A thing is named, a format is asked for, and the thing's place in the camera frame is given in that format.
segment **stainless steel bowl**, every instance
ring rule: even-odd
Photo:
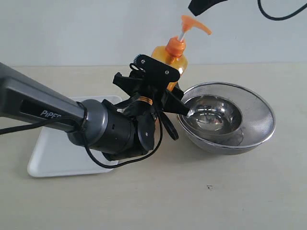
[[[244,153],[267,141],[275,131],[275,116],[268,103],[239,85],[202,83],[186,90],[182,102],[190,112],[187,117],[177,115],[180,124],[191,141],[208,152]],[[214,113],[206,118],[210,105]],[[198,109],[201,113],[193,116]]]

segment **black object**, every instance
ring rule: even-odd
[[[91,159],[105,168],[148,158],[161,144],[162,124],[178,139],[164,111],[186,115],[189,109],[181,102],[179,87],[175,94],[167,90],[170,82],[179,80],[176,69],[146,55],[136,57],[130,67],[129,77],[117,73],[113,81],[130,98],[113,105],[107,100],[75,102],[0,63],[0,116],[33,123],[2,129],[0,134],[41,126],[63,130],[73,144],[84,146]],[[156,118],[161,134],[154,149]],[[95,159],[90,149],[101,151],[110,161],[144,156],[109,166]]]
[[[307,8],[307,3],[305,5],[303,5],[302,7],[300,7],[298,10],[294,11],[293,13],[287,15],[287,16],[284,16],[284,17],[272,17],[270,15],[268,15],[263,7],[262,7],[262,4],[261,4],[261,0],[257,0],[257,3],[258,3],[258,7],[259,7],[259,10],[260,12],[262,13],[262,15],[264,17],[266,17],[267,19],[270,19],[270,20],[273,20],[273,21],[283,21],[283,20],[287,20],[289,18],[292,18],[294,16],[296,16],[297,14],[299,14],[300,12],[302,12],[303,10],[305,10]]]
[[[188,8],[194,16],[198,16],[210,7],[223,1],[227,0],[192,0]]]

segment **pump nozzle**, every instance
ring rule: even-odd
[[[196,27],[199,28],[201,30],[203,30],[204,32],[206,32],[208,35],[212,34],[211,30],[205,26],[204,24],[200,23],[199,21],[195,20],[194,18],[187,16],[187,15],[182,15],[181,16],[181,20],[182,20],[182,32],[181,35],[178,37],[178,40],[180,42],[183,41],[184,38],[184,34],[190,30],[192,27]]]

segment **orange bottle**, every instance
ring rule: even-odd
[[[182,75],[184,70],[188,66],[188,60],[183,55],[183,51],[186,48],[186,41],[184,40],[185,33],[190,30],[192,27],[197,27],[203,31],[205,31],[208,35],[211,34],[210,29],[208,29],[202,23],[196,21],[190,16],[182,15],[182,33],[180,36],[172,37],[167,46],[157,46],[153,53],[152,57],[170,65],[171,67],[176,68],[179,73]],[[177,82],[169,83],[167,89],[172,91],[176,86]]]

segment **bowl rim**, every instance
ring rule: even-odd
[[[231,101],[231,100],[229,100],[229,99],[227,99],[227,98],[221,97],[221,96],[219,96],[219,95],[215,95],[215,94],[204,94],[204,95],[206,95],[206,96],[212,96],[212,97],[218,97],[218,98],[220,98],[220,99],[223,99],[223,100],[225,100],[225,101],[231,103],[231,104],[239,111],[239,113],[240,113],[240,115],[241,115],[240,124],[239,124],[239,126],[238,126],[235,130],[233,130],[233,131],[231,131],[231,132],[229,132],[229,133],[220,134],[220,135],[218,135],[218,134],[208,134],[208,136],[212,136],[212,137],[224,137],[224,138],[227,138],[228,136],[230,136],[230,135],[232,135],[233,133],[237,132],[237,131],[241,128],[241,125],[242,125],[242,122],[243,122],[243,114],[242,114],[241,109],[236,105],[236,103],[234,103],[233,101]],[[198,95],[198,96],[195,96],[195,97],[191,97],[191,98],[189,98],[189,99],[185,102],[185,104],[186,104],[188,101],[192,100],[193,98],[196,98],[196,97],[199,97],[199,96],[204,96],[204,95]],[[191,125],[189,125],[189,124],[187,123],[186,120],[185,120],[185,123],[186,123],[190,128],[192,128],[193,130],[197,131],[194,127],[192,127]]]
[[[240,88],[242,90],[245,90],[251,94],[253,94],[254,96],[258,97],[270,110],[271,114],[272,114],[272,117],[273,117],[273,128],[271,130],[271,132],[264,138],[262,139],[261,141],[258,141],[254,144],[251,144],[251,145],[244,145],[244,146],[229,146],[229,145],[220,145],[220,144],[215,144],[213,142],[210,142],[206,139],[203,139],[203,138],[200,138],[198,137],[197,135],[195,135],[194,133],[192,133],[190,130],[188,130],[185,125],[182,123],[182,117],[183,115],[179,115],[177,114],[177,119],[180,123],[180,125],[183,127],[183,129],[188,132],[189,134],[191,134],[193,137],[197,138],[198,140],[200,141],[203,141],[209,145],[212,145],[212,146],[216,146],[216,147],[220,147],[220,148],[224,148],[224,149],[248,149],[248,148],[252,148],[252,147],[255,147],[255,146],[258,146],[260,144],[262,144],[263,142],[267,141],[268,139],[270,139],[273,135],[273,133],[275,132],[275,129],[276,129],[276,118],[275,118],[275,113],[272,109],[272,107],[267,103],[266,100],[264,100],[259,94],[253,92],[252,90],[248,89],[248,88],[245,88],[243,86],[240,86],[240,85],[237,85],[237,84],[233,84],[233,83],[228,83],[228,82],[222,82],[222,81],[211,81],[211,82],[205,82],[205,83],[200,83],[200,84],[197,84],[197,85],[194,85],[190,88],[188,88],[187,90],[184,91],[184,95],[186,93],[188,93],[189,91],[195,89],[195,88],[198,88],[198,87],[201,87],[201,86],[206,86],[206,85],[228,85],[228,86],[233,86],[233,87],[237,87],[237,88]]]

